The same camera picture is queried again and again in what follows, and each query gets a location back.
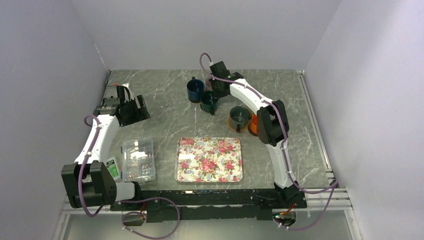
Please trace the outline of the dark green cup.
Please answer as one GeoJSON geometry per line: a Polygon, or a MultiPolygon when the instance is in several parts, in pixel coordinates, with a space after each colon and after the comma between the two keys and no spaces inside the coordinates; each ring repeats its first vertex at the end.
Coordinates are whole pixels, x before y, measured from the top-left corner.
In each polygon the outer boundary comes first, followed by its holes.
{"type": "Polygon", "coordinates": [[[201,109],[210,115],[215,114],[217,110],[217,102],[218,98],[214,96],[214,93],[211,90],[204,91],[200,97],[201,109]]]}

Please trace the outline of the dark blue cup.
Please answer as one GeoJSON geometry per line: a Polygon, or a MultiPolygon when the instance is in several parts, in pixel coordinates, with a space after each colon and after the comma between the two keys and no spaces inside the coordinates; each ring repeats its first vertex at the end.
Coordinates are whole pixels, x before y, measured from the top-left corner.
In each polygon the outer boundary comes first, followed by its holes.
{"type": "Polygon", "coordinates": [[[195,76],[191,78],[186,84],[187,96],[190,102],[200,103],[201,96],[205,90],[205,84],[202,80],[197,79],[195,76]]]}

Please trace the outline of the grey green cup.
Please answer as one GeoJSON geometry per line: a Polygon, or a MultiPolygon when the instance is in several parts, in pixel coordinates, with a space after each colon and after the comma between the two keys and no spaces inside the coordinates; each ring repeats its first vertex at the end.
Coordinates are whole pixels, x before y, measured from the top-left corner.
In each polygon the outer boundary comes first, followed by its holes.
{"type": "Polygon", "coordinates": [[[250,115],[248,110],[243,106],[235,106],[229,112],[229,117],[231,117],[234,121],[244,122],[249,119],[250,115]]]}

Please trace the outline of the orange cup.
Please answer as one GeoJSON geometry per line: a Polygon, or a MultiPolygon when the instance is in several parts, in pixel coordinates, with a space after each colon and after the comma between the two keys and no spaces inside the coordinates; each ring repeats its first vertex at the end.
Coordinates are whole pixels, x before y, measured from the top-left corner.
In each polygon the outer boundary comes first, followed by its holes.
{"type": "Polygon", "coordinates": [[[256,136],[256,137],[258,136],[258,134],[257,134],[257,116],[256,116],[256,114],[253,114],[251,116],[250,123],[249,123],[249,126],[248,126],[248,131],[249,131],[249,133],[251,135],[256,136]]]}

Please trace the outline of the lilac cup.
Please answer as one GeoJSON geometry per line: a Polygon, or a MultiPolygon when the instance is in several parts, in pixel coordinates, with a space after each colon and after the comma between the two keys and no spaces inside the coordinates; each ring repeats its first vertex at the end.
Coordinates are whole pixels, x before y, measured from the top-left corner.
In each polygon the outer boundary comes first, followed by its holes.
{"type": "Polygon", "coordinates": [[[211,83],[212,79],[213,79],[212,77],[207,77],[206,80],[205,80],[205,88],[206,88],[207,91],[213,91],[213,87],[212,87],[212,83],[211,83]]]}

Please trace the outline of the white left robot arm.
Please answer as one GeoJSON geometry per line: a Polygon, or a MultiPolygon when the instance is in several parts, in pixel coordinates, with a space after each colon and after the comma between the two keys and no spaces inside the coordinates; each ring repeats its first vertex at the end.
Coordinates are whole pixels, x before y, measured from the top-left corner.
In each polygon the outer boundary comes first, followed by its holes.
{"type": "Polygon", "coordinates": [[[137,192],[137,183],[116,182],[107,169],[107,159],[119,128],[149,118],[143,96],[133,94],[129,84],[106,87],[100,105],[83,120],[91,130],[81,153],[61,170],[72,208],[100,207],[118,201],[131,210],[143,205],[144,196],[137,192]]]}

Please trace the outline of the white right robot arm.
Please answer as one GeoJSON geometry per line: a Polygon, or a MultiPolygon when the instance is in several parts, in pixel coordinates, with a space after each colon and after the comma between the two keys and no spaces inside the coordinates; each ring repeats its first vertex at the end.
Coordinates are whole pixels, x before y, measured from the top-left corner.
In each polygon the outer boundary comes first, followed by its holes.
{"type": "Polygon", "coordinates": [[[256,134],[265,144],[274,171],[276,203],[282,208],[305,209],[305,193],[297,188],[288,156],[290,129],[286,108],[281,100],[272,100],[251,86],[239,73],[231,73],[223,61],[210,63],[211,86],[216,98],[231,95],[256,115],[256,134]]]}

